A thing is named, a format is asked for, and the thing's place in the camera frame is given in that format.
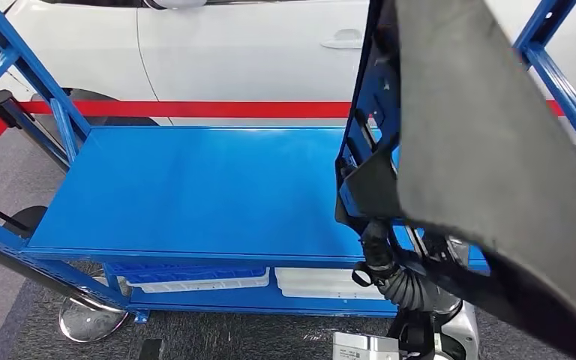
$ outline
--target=chrome base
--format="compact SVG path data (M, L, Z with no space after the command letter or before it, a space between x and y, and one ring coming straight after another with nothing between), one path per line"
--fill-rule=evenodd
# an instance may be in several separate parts
M441 328L442 333L454 338L466 352L466 360L478 360L480 337L478 336L478 323L476 322L476 308L463 301L463 307L453 319Z
M107 285L104 277L94 277L102 284ZM122 292L128 290L126 284L121 283ZM66 298L58 315L58 325L61 332L70 340L78 343L91 343L111 335L122 322L127 319L126 311L92 310L71 298Z

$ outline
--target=car wheel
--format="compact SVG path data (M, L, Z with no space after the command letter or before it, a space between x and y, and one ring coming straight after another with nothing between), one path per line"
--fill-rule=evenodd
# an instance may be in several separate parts
M98 94L93 91L81 90L78 88L68 88L65 89L65 92L72 101L116 100L103 94ZM43 100L39 94L34 94L31 99L32 101ZM43 129L45 129L47 133L54 138L54 140L56 140L56 142L62 144L61 134L59 133L59 129L56 127L56 120L54 119L53 115L34 115L34 118L38 121L40 126L43 127ZM85 120L87 120L87 122L93 126L158 126L158 123L153 121L153 119L144 117L86 116Z

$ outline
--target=gray carpet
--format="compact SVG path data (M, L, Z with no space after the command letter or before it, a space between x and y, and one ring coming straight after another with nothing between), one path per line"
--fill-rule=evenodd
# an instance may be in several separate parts
M331 359L333 332L383 335L389 327L388 319L155 311L145 325L128 319L107 339L81 344L59 331L62 301L26 281L0 331L0 360L137 360L146 339L163 340L163 360ZM478 327L482 360L568 359L487 313L478 312Z

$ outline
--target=blue cart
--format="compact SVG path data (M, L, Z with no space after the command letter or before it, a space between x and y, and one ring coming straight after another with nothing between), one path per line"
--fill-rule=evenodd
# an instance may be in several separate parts
M515 48L576 130L576 93L545 51L575 3L543 0ZM274 276L268 286L253 289L134 289L127 296L110 267L105 286L68 265L92 260L351 269L363 260L362 249L356 234L335 221L333 210L332 164L344 129L90 126L1 12L0 48L0 76L15 65L34 85L52 108L64 149L35 130L16 101L0 99L1 117L26 129L69 169L33 234L0 226L1 263L32 269L79 290L86 297L82 303L135 314L138 322L151 310L395 315L387 301L284 297ZM469 266L486 269L476 249Z

